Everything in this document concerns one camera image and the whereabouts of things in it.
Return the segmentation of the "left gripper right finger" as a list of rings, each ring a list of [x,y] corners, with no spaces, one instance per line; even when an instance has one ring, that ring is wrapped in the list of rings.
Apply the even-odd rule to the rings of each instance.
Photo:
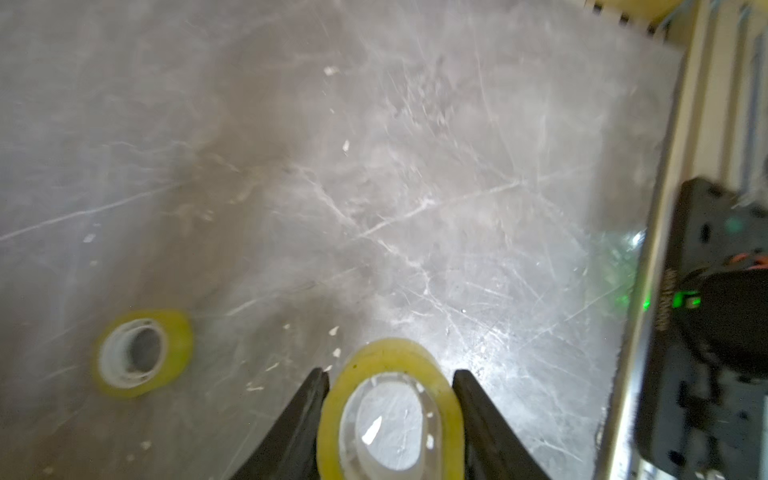
[[[464,420],[465,479],[550,479],[469,370],[454,373],[452,388]]]

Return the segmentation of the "aluminium rail frame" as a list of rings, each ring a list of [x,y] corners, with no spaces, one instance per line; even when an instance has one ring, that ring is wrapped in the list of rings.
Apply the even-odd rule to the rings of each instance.
[[[682,53],[648,227],[595,475],[677,479],[643,460],[634,427],[671,222],[682,184],[701,177],[767,211],[767,5],[763,1],[605,4]]]

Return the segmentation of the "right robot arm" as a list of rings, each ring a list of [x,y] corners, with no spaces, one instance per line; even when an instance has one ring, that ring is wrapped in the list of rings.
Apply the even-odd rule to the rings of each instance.
[[[705,362],[767,376],[767,267],[704,272],[673,294],[673,318]]]

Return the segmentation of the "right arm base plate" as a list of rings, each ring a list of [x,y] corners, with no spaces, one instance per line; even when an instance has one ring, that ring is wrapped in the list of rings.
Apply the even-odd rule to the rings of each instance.
[[[673,294],[704,272],[767,267],[767,211],[697,177],[680,188],[646,360],[634,443],[677,479],[767,475],[767,376],[705,362],[673,318]]]

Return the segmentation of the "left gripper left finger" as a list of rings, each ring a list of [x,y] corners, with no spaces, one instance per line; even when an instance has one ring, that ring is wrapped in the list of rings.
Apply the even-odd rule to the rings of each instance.
[[[312,369],[231,479],[320,479],[317,434],[329,389],[329,375]]]

